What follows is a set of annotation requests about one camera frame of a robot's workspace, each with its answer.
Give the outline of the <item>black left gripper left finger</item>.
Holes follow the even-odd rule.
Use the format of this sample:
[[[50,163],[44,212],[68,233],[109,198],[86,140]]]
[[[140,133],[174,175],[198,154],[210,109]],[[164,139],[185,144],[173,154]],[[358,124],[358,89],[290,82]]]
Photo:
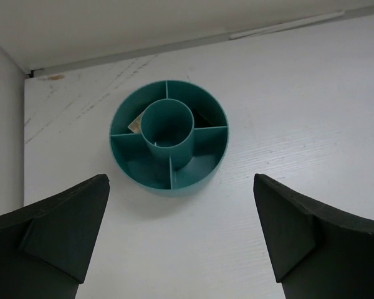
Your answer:
[[[0,216],[0,298],[75,298],[110,194],[98,174]]]

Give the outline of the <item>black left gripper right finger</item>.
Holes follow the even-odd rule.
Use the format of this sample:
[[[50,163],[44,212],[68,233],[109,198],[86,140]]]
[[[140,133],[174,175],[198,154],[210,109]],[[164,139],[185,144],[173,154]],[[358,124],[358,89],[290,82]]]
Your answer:
[[[374,298],[374,221],[300,194],[265,174],[254,199],[286,298]]]

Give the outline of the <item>beige lego brick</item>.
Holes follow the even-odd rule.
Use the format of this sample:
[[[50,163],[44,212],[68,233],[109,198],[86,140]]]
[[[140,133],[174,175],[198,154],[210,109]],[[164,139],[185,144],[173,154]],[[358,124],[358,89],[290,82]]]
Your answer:
[[[135,134],[141,133],[141,118],[142,114],[138,115],[129,125],[128,129]]]

